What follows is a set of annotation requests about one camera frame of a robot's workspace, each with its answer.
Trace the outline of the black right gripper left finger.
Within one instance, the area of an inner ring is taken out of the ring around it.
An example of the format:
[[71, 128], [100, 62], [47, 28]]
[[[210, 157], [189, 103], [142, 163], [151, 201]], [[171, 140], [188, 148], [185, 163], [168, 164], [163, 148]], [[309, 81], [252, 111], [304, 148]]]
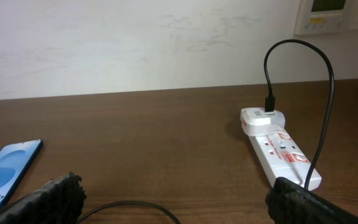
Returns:
[[86, 194], [72, 172], [0, 209], [0, 224], [72, 224], [79, 219]]

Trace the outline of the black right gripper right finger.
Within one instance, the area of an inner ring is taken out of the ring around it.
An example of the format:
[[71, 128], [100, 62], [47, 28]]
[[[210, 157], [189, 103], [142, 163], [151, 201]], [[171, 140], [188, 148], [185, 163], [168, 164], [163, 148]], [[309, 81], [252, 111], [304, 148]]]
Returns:
[[268, 214], [276, 224], [358, 224], [358, 217], [279, 177], [267, 194]]

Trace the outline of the blue Galaxy smartphone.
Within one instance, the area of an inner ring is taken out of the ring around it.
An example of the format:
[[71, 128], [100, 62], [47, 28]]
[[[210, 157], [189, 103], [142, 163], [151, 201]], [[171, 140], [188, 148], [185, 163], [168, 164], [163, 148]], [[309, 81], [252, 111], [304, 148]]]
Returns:
[[0, 150], [0, 208], [10, 200], [42, 145], [43, 141], [36, 139], [9, 144]]

